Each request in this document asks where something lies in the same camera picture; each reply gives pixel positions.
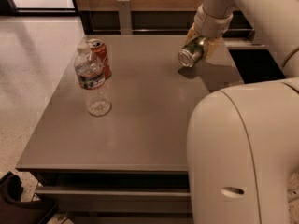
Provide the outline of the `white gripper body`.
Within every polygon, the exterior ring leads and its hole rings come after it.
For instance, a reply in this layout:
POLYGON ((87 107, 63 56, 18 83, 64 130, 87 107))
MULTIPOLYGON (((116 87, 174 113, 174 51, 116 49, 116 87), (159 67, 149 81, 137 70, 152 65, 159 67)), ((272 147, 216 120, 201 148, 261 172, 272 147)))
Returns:
POLYGON ((194 16, 194 29, 197 34, 207 38, 221 37, 229 28, 233 15, 227 18, 214 18, 204 11, 203 6, 197 9, 194 16))

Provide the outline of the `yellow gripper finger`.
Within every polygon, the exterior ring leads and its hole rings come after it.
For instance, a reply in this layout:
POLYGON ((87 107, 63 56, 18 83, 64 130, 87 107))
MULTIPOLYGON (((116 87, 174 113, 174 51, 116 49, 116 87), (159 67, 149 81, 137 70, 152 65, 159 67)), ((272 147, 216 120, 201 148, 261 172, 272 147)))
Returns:
POLYGON ((195 29, 195 24, 193 24, 186 35, 185 44, 188 44, 196 36, 197 36, 197 31, 195 29))
POLYGON ((217 49, 220 42, 221 42, 221 37, 209 38, 207 40, 207 42, 206 42, 206 55, 205 55, 206 60, 208 60, 213 55, 213 53, 217 49))

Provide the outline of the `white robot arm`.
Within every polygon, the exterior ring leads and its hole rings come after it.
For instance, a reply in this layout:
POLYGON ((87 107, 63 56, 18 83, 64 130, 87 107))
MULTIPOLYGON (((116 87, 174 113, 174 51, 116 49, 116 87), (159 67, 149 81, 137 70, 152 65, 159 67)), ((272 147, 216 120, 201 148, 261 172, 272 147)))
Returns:
POLYGON ((217 37, 239 8, 284 78, 215 91, 193 110, 187 163, 195 224, 289 224, 299 167, 299 1, 204 0, 195 30, 217 37))

